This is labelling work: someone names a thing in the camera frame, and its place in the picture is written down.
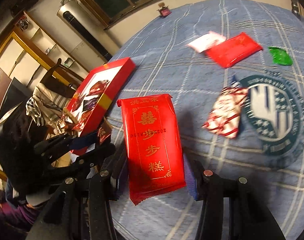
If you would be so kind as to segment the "green snack packet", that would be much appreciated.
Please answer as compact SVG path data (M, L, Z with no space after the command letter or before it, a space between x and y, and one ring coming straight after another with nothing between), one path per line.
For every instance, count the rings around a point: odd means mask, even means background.
M281 66L291 66L293 61L287 51L279 47L269 47L269 52L272 55L273 63Z

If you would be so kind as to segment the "large red packet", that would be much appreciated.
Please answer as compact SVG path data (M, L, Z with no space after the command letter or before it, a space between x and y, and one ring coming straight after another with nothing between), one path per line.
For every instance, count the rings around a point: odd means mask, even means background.
M147 198L185 187L177 117L169 94L119 99L128 159L130 199Z

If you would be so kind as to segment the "silver tower air conditioner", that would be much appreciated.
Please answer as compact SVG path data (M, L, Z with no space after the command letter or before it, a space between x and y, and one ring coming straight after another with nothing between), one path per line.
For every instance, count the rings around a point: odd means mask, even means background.
M77 0L70 0L61 6L57 16L72 29L104 62L108 62L119 50L105 31L104 26L97 22Z

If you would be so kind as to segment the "striped beige scarf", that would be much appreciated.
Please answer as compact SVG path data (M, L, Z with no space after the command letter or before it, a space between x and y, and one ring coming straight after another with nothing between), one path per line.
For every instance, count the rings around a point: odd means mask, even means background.
M37 126L50 126L56 135L65 132L59 127L59 121L63 114L63 108L70 99L61 96L39 83L34 88L32 97L26 103L26 114L32 117Z

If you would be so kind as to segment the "red gift box tray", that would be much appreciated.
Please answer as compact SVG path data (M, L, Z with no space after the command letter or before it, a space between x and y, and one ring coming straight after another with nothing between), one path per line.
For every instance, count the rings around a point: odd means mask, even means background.
M92 144L91 139L97 139L99 126L106 111L134 69L134 62L126 57L95 68L83 80L67 105L67 109L79 122L74 129L77 131L77 138L81 140L81 145L72 150L73 154L85 154ZM109 81L104 92L100 96L88 96L90 88L100 80ZM99 98L96 106L91 111L83 112L83 101L96 97Z

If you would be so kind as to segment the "white wall shelf unit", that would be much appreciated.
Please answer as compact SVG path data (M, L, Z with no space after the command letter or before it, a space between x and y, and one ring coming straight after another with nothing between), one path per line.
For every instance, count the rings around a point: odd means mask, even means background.
M62 64L85 78L89 70L60 45L26 11L0 22L0 76L15 77L30 90L61 58Z

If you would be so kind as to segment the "blue plaid tablecloth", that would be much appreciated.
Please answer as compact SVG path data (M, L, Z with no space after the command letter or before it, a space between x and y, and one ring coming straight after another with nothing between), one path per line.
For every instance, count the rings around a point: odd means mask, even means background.
M263 49L224 69L187 46L209 31L244 32ZM273 63L269 47L287 51L293 64ZM155 18L115 55L122 57L136 70L120 98L170 94L188 153L223 178L247 178L285 237L296 239L304 229L304 19L254 1L207 0ZM249 87L249 99L239 136L225 139L202 124L234 80Z

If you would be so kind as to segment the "small red perfume bottle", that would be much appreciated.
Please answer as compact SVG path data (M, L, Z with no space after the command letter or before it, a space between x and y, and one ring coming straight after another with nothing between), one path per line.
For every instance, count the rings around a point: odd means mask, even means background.
M168 8L168 6L165 5L164 2L161 2L158 4L159 8L158 8L158 12L160 14L160 18L165 18L167 16L169 16L172 12L170 11L170 9Z

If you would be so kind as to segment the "brown chocolate snack packet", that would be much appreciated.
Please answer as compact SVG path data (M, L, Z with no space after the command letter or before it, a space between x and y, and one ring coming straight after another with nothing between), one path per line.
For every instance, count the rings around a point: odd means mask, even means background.
M100 96L104 90L106 89L106 87L108 86L109 81L108 80L100 80L97 83L95 83L89 90L88 92L88 96L92 96L92 95L98 95Z

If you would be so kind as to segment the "dark purple snack packet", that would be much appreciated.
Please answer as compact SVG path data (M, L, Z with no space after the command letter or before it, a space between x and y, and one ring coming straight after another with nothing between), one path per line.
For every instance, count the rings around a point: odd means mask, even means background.
M91 98L83 101L83 112L91 111L97 104L99 98Z

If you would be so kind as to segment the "red white patterned packet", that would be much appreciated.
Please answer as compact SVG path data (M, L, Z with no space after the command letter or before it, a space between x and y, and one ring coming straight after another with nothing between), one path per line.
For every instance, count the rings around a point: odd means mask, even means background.
M228 139L236 138L239 133L241 109L247 95L247 88L223 88L202 128Z

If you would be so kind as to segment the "dark wooden chair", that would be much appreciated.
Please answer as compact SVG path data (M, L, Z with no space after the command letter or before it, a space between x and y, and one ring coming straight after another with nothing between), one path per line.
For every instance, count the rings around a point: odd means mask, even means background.
M84 78L62 64L59 58L41 79L40 83L61 96L71 99Z

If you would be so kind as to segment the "red packet gold print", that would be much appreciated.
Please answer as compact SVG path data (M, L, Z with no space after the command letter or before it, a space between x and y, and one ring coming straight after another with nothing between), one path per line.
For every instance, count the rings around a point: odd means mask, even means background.
M108 122L108 120L103 117L103 120L99 126L98 130L98 143L99 145L103 145L104 143L111 142L111 135L112 135L112 125Z

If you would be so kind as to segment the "gold brown snack packet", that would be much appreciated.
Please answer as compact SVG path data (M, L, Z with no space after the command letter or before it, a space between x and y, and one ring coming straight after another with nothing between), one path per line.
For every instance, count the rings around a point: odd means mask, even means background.
M64 107L62 111L62 116L60 120L57 122L57 130L60 133L68 133L70 135L77 135L77 131L74 129L74 127L79 122L77 119L72 115L72 113Z

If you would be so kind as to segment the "black television screen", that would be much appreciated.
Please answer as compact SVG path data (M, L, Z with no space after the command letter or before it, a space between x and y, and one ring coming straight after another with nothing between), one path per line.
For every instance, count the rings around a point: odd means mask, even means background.
M32 91L14 77L0 104L0 119L14 106L30 97L32 97Z

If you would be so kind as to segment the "white pink snack packet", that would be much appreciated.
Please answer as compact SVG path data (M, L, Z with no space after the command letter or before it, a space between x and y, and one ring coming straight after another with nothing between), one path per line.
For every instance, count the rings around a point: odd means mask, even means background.
M209 31L207 34L202 35L187 44L187 46L194 49L197 53L202 53L206 50L211 49L214 46L221 44L224 41L226 41L225 36L215 33L213 31Z

